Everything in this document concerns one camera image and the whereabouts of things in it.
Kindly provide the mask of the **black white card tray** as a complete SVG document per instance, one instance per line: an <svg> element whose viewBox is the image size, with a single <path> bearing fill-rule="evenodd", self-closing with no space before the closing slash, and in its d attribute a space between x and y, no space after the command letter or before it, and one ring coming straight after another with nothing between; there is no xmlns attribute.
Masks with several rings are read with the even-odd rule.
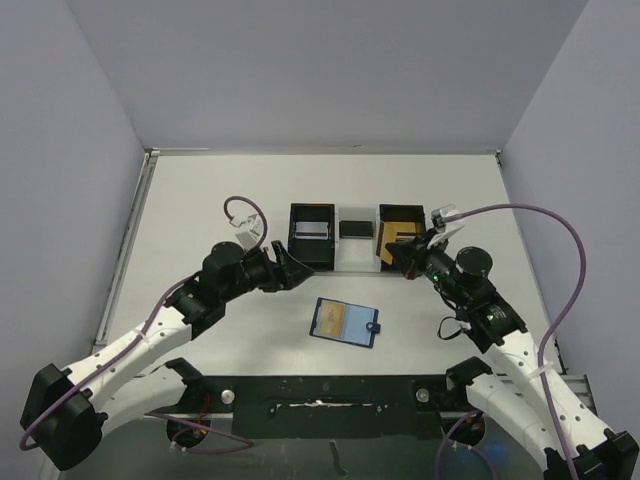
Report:
<svg viewBox="0 0 640 480"><path fill-rule="evenodd" d="M301 221L327 222L329 238L295 238L295 223ZM397 267L382 264L378 256L381 224L390 221L413 222L416 235L426 230L421 205L293 203L290 205L288 251L316 272L394 273Z"/></svg>

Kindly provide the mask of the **blue leather card holder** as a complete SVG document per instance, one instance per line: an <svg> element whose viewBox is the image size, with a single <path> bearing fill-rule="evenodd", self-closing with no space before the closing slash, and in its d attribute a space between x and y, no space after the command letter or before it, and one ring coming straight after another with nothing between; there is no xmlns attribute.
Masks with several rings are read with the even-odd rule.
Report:
<svg viewBox="0 0 640 480"><path fill-rule="evenodd" d="M322 336L317 332L318 312L323 301L334 301L345 305L342 333L339 338ZM372 349L375 338L380 332L378 309L322 297L317 299L309 329L311 337Z"/></svg>

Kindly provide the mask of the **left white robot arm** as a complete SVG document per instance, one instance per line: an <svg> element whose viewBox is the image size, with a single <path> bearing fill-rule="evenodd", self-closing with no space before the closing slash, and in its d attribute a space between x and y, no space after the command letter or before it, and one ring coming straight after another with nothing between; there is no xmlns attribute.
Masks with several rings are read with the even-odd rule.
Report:
<svg viewBox="0 0 640 480"><path fill-rule="evenodd" d="M281 242L271 245L267 252L215 244L200 270L170 286L143 323L92 356L41 368L20 418L20 450L40 449L60 470L78 465L102 440L106 402L144 368L211 328L240 296L290 291L313 276Z"/></svg>

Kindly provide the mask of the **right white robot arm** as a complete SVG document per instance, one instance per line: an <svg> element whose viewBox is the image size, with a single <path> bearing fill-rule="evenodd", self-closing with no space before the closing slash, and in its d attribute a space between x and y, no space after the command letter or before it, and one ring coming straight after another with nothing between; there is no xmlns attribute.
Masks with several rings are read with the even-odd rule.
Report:
<svg viewBox="0 0 640 480"><path fill-rule="evenodd" d="M594 414L547 360L524 321L489 279L492 257L466 247L455 257L431 232L387 244L407 279L424 276L454 307L480 356L446 372L447 389L490 417L536 461L547 479L629 479L639 445Z"/></svg>

